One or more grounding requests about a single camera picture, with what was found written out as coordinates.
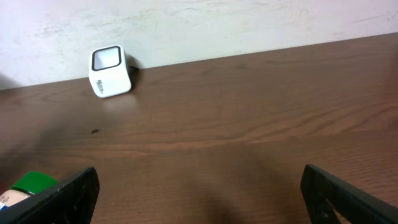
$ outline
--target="green bottle lid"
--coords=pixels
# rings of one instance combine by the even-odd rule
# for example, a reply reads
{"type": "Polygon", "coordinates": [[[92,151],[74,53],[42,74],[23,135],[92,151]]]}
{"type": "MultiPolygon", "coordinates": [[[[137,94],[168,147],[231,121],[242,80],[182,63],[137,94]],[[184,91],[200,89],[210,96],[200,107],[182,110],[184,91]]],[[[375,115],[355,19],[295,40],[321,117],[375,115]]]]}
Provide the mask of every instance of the green bottle lid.
{"type": "Polygon", "coordinates": [[[30,171],[19,179],[12,187],[12,190],[23,190],[26,193],[37,194],[53,185],[57,181],[41,172],[30,171]]]}

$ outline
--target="wooden table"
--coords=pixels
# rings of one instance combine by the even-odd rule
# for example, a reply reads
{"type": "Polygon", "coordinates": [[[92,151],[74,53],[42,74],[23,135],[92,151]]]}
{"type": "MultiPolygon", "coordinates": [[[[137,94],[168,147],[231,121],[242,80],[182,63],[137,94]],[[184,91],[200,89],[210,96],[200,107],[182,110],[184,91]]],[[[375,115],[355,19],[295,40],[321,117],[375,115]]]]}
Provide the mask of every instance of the wooden table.
{"type": "Polygon", "coordinates": [[[0,92],[1,190],[95,166],[92,223],[308,223],[316,164],[398,206],[398,34],[140,76],[108,99],[86,78],[0,92]]]}

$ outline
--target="white cube object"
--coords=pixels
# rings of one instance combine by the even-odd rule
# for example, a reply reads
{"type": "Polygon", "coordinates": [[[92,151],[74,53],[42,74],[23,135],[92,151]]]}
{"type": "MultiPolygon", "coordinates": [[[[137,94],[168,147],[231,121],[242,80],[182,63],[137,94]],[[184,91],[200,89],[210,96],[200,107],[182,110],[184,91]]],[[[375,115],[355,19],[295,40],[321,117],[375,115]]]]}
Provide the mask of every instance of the white cube object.
{"type": "Polygon", "coordinates": [[[90,55],[88,78],[98,97],[109,97],[131,89],[126,53],[120,45],[95,50],[90,55]]]}

